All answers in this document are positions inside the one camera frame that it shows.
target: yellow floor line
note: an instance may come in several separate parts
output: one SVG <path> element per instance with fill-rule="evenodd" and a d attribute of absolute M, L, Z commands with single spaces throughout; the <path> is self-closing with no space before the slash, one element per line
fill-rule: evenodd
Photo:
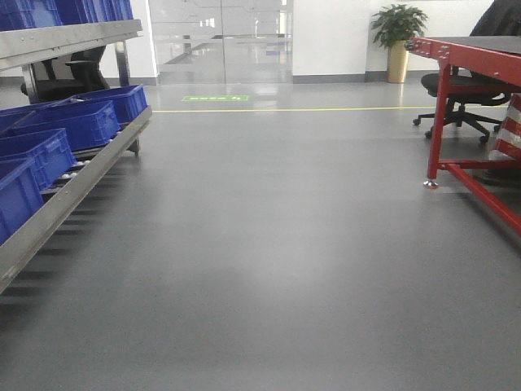
<path fill-rule="evenodd" d="M 222 108 L 222 109 L 193 109 L 193 110 L 153 110 L 156 114 L 175 114 L 184 112 L 363 112 L 375 110 L 409 110 L 409 109 L 436 109 L 435 106 L 395 106 L 388 108 Z"/>

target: metal rail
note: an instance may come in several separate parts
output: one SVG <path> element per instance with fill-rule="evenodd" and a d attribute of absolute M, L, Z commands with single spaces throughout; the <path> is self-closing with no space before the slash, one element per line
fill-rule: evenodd
<path fill-rule="evenodd" d="M 119 157 L 136 143 L 151 117 L 147 108 L 102 149 L 77 176 L 53 195 L 11 238 L 0 246 L 0 293 L 27 265 Z"/>
<path fill-rule="evenodd" d="M 0 71 L 138 36 L 141 20 L 0 32 Z"/>

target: green sign on floor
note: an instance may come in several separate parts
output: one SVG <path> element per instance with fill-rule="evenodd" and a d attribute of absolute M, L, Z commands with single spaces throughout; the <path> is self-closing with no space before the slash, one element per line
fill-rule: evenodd
<path fill-rule="evenodd" d="M 183 102 L 243 102 L 249 100 L 250 95 L 193 95 L 185 96 Z"/>

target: black office chair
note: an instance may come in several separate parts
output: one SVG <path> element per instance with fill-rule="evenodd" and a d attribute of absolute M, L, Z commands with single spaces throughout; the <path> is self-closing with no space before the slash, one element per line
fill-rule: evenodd
<path fill-rule="evenodd" d="M 495 0 L 479 19 L 471 32 L 475 36 L 515 36 L 521 31 L 521 0 Z M 429 73 L 422 77 L 421 83 L 427 89 L 430 96 L 438 95 L 438 83 L 440 75 Z M 483 84 L 499 84 L 500 81 L 472 72 L 470 76 L 458 74 L 458 67 L 453 67 L 450 84 L 459 86 L 482 86 Z M 499 130 L 502 120 L 496 120 L 487 116 L 480 116 L 466 111 L 467 104 L 479 104 L 481 106 L 498 106 L 510 100 L 510 93 L 490 94 L 449 94 L 445 107 L 444 126 L 456 124 L 462 126 L 463 122 L 477 129 L 483 134 L 479 138 L 481 143 L 486 143 L 490 138 L 490 132 L 480 122 L 495 124 L 494 130 Z M 434 118 L 435 114 L 421 114 L 413 120 L 413 124 L 419 125 L 422 118 Z M 432 137 L 432 128 L 425 133 L 425 137 Z"/>
<path fill-rule="evenodd" d="M 109 88 L 99 70 L 105 46 L 34 64 L 35 82 L 41 102 L 66 99 L 75 94 Z M 25 83 L 20 87 L 27 94 Z"/>

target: red table leg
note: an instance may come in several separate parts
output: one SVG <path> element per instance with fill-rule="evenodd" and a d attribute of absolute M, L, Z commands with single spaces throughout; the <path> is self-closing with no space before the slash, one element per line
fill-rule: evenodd
<path fill-rule="evenodd" d="M 432 127 L 431 153 L 427 168 L 427 180 L 423 184 L 426 188 L 436 189 L 438 184 L 434 182 L 440 167 L 441 135 L 445 119 L 445 108 L 449 97 L 450 65 L 447 61 L 440 60 L 440 83 L 438 84 L 438 99 L 436 101 L 436 115 Z"/>

